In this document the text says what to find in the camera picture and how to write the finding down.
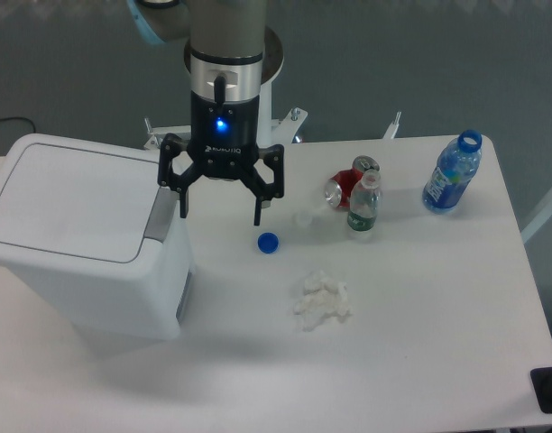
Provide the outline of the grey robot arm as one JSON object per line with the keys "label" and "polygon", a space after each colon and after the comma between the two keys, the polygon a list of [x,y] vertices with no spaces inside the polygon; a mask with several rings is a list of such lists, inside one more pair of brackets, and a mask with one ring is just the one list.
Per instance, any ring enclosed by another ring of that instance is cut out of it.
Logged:
{"label": "grey robot arm", "polygon": [[158,182],[179,195],[200,177],[239,180],[254,195],[254,220],[284,195],[284,148],[257,143],[265,53],[264,1],[130,1],[141,35],[153,43],[189,42],[190,137],[165,134]]}

